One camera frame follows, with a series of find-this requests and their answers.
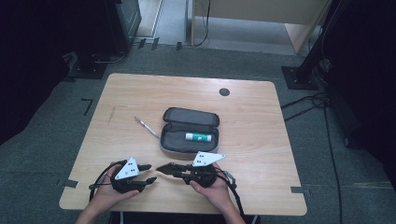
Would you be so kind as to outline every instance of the table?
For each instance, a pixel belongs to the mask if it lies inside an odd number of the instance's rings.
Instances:
[[[294,50],[300,53],[309,36],[327,14],[331,2],[332,0],[214,0],[210,4],[209,16],[285,23],[291,44]],[[192,45],[194,45],[195,16],[206,17],[208,3],[209,0],[192,0]]]
[[[220,95],[222,88],[230,94]],[[272,82],[130,74],[109,76],[69,176],[78,186],[64,188],[60,206],[83,209],[89,200],[88,186],[97,176],[112,161],[134,156],[139,164],[152,165],[139,177],[158,178],[143,193],[112,210],[217,214],[219,211],[182,179],[155,171],[170,161],[191,161],[165,155],[159,140],[134,116],[160,133],[165,124],[163,113],[171,106],[219,115],[219,153],[226,158],[218,164],[236,178],[236,191],[247,215],[306,213],[304,195],[290,189],[301,184]]]

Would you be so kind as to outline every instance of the pen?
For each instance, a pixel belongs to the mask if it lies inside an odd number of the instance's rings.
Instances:
[[[134,116],[134,119],[136,119],[137,122],[140,123],[143,127],[145,127],[152,135],[154,135],[156,138],[160,139],[160,136],[154,132],[143,120],[138,118],[137,116]]]

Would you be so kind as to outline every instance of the pencil case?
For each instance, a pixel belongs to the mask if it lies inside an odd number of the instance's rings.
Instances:
[[[161,149],[173,155],[195,157],[198,151],[216,153],[219,145],[219,116],[214,113],[169,107],[161,132]]]

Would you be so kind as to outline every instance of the floor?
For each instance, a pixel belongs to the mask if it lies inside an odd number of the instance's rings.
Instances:
[[[139,4],[143,19],[137,31],[137,40],[146,38],[149,42],[159,38],[159,44],[176,45],[181,42],[184,46],[190,45],[191,0],[140,0]],[[195,44],[205,39],[205,21],[206,18],[196,18]],[[216,18],[209,18],[208,23],[207,39],[200,48],[296,54],[283,23]],[[147,31],[151,30],[152,35],[148,35]],[[300,55],[308,54],[318,39],[318,32],[319,27],[311,35]]]

